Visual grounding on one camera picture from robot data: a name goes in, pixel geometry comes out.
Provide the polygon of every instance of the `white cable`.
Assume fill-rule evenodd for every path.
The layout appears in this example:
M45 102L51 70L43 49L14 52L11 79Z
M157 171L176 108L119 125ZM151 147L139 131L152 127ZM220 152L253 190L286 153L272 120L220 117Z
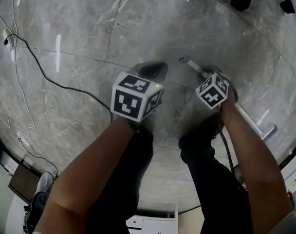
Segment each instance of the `white cable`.
M14 21L15 31L16 31L16 34L17 34L17 33L18 33L18 28L17 28L17 24L16 24L16 19L15 19L14 0L12 0L12 10L13 10L12 20ZM0 20L1 20L1 22L4 24L4 26L9 30L9 32L12 34L11 29L10 29L10 28L6 25L6 23L3 21L1 15L0 15ZM8 128L10 128L11 125L10 125L10 120L9 120L9 117L10 117L9 114L11 113L11 114L13 115L13 117L14 117L14 119L15 119L17 125L20 127L20 130L19 130L19 129L16 129L16 132L20 133L24 138L29 138L29 137L30 137L30 131L29 131L29 130L35 126L35 121L33 120L32 116L31 116L31 114L30 114L29 107L28 107L28 105L27 105L27 103L26 103L25 92L24 92L24 90L22 89L22 87L21 87L21 85L20 85L20 83L19 83L19 80L18 80L18 73L17 73L17 67L16 67L16 43L17 43L17 38L16 38L16 36L13 36L13 37L14 37L14 69L15 69L16 81L17 81L17 84L18 84L18 86L19 86L19 88L20 88L20 90L21 90L21 92L22 92L22 95L23 95L23 101L24 101L25 106L26 106L26 108L27 108L27 111L28 111L29 117L30 117L30 119L31 119L31 121L32 121L32 126L30 126L30 127L27 128L28 135L25 136L25 135L24 135L24 132L23 132L23 130L22 130L22 127L21 127L20 124L18 123L18 121L17 121L15 115L14 115L14 114L12 113L12 111L10 111L9 109L7 109L7 120L8 120L8 124L2 119L1 116L0 116L0 119L5 123L5 125L6 125Z

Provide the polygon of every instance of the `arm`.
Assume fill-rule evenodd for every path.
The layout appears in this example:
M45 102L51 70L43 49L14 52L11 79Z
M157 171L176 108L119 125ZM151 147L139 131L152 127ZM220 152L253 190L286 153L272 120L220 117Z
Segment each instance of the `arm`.
M232 93L222 105L222 120L248 189L253 233L269 233L293 211L278 164L268 147L237 111Z
M63 171L56 181L36 231L84 233L86 215L96 202L134 130L117 118Z

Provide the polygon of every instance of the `black chair wheel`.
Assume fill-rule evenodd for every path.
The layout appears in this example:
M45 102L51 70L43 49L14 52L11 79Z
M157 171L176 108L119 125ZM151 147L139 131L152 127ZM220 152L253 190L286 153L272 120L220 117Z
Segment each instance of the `black chair wheel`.
M231 0L230 5L236 10L243 11L248 8L243 2L243 0Z
M281 2L280 7L287 14L295 13L293 6L288 4L286 1Z

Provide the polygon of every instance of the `black shoe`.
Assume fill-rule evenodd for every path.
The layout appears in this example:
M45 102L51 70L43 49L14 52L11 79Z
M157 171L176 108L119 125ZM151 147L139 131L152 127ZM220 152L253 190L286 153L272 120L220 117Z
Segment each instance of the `black shoe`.
M200 126L190 133L182 136L178 142L178 147L181 150L197 149L211 144L211 141L216 138L220 128L223 128L223 123L219 113L214 113L206 118Z

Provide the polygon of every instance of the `black pants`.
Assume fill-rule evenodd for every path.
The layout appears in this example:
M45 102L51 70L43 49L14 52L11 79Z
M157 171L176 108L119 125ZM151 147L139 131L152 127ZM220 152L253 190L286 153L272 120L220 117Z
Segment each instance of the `black pants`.
M87 233L128 234L125 221L136 213L141 179L153 156L153 136L145 128L135 133L87 221ZM210 143L182 149L199 196L205 233L251 233L247 192L214 158Z

